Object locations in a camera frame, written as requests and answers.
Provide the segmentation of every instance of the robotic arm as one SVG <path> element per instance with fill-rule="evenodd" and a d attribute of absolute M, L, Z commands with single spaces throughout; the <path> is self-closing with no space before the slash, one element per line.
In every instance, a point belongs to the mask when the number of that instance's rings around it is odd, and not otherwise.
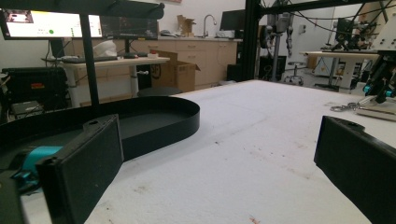
<path fill-rule="evenodd" d="M 387 98 L 396 96 L 395 26 L 396 17 L 389 18 L 372 45 L 372 49 L 377 50 L 380 57 L 373 66 L 370 79 L 363 91 L 375 104 L 382 104 L 387 101 Z"/>
<path fill-rule="evenodd" d="M 273 4 L 273 7 L 282 7 L 287 4 L 288 0 L 276 0 Z M 274 45 L 275 36 L 281 35 L 286 31 L 286 44 L 289 51 L 289 56 L 291 56 L 291 34 L 293 33 L 293 28 L 291 25 L 293 23 L 293 17 L 294 16 L 289 12 L 279 15 L 267 15 L 267 25 L 262 28 L 260 41 L 262 48 L 268 49 L 268 53 L 270 55 L 273 54 L 271 48 Z"/>

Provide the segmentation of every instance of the white table surface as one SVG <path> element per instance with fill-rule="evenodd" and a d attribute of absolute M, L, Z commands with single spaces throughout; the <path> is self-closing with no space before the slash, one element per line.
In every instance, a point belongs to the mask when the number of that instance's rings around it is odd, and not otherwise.
<path fill-rule="evenodd" d="M 396 147 L 395 122 L 330 110 L 359 96 L 249 81 L 178 97 L 201 107 L 198 132 L 125 162 L 87 223 L 370 223 L 314 163 L 323 115 Z M 43 195 L 23 201 L 50 223 Z"/>

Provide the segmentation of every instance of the desk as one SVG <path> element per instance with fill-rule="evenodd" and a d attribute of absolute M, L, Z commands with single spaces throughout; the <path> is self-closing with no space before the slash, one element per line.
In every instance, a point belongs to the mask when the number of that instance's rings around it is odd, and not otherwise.
<path fill-rule="evenodd" d="M 339 92 L 343 93 L 350 93 L 350 83 L 352 81 L 353 72 L 355 70 L 355 64 L 361 63 L 364 59 L 375 61 L 378 58 L 377 54 L 371 53 L 303 51 L 300 52 L 300 54 L 312 57 L 339 58 L 340 60 L 345 62 L 346 67 L 339 89 Z"/>
<path fill-rule="evenodd" d="M 86 223 L 370 223 L 313 161 L 323 115 L 396 147 L 394 122 L 330 110 L 359 96 L 253 80 L 177 97 L 201 107 L 198 132 L 125 162 Z M 50 223 L 41 194 L 23 201 Z"/>
<path fill-rule="evenodd" d="M 154 64 L 154 63 L 165 63 L 169 61 L 169 58 L 138 58 L 138 59 L 120 59 L 116 61 L 107 61 L 95 63 L 96 69 L 106 69 L 109 67 L 116 66 L 129 66 L 130 67 L 130 79 L 131 81 L 125 82 L 125 80 L 113 80 L 105 83 L 98 83 L 98 93 L 100 97 L 109 97 L 114 95 L 120 95 L 125 93 L 132 93 L 135 97 L 139 91 L 137 83 L 137 71 L 136 66 L 142 64 Z M 88 85 L 77 85 L 75 72 L 77 70 L 86 70 L 85 63 L 62 63 L 67 75 L 67 85 L 69 86 L 69 93 L 72 102 L 72 107 L 80 107 L 83 102 L 90 101 L 90 92 Z"/>

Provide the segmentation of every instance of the teal object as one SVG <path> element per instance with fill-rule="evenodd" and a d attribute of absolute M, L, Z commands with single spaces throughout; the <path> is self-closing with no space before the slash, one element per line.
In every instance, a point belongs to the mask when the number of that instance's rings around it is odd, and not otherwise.
<path fill-rule="evenodd" d="M 41 160 L 44 157 L 48 157 L 50 155 L 55 154 L 62 147 L 37 147 L 33 149 L 26 157 L 25 162 L 23 163 L 22 170 L 23 171 L 31 171 L 35 175 L 37 175 L 37 169 L 35 168 L 35 163 Z"/>
<path fill-rule="evenodd" d="M 367 93 L 367 92 L 369 92 L 370 89 L 371 89 L 371 88 L 370 88 L 369 86 L 365 86 L 364 89 L 363 89 L 363 91 L 364 91 L 365 93 Z"/>

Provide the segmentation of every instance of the monitor screen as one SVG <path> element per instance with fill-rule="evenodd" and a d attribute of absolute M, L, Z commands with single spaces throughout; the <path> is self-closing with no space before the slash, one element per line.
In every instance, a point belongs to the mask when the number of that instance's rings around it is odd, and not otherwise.
<path fill-rule="evenodd" d="M 220 30 L 244 30 L 245 10 L 223 11 L 221 17 Z"/>
<path fill-rule="evenodd" d="M 82 37 L 78 14 L 1 9 L 0 26 L 5 39 Z M 91 36 L 102 37 L 99 16 L 90 16 Z"/>
<path fill-rule="evenodd" d="M 0 8 L 4 39 L 61 39 L 82 37 L 78 14 Z M 156 20 L 89 16 L 91 37 L 157 39 Z"/>
<path fill-rule="evenodd" d="M 124 17 L 100 17 L 102 35 L 106 38 L 157 39 L 156 20 Z"/>

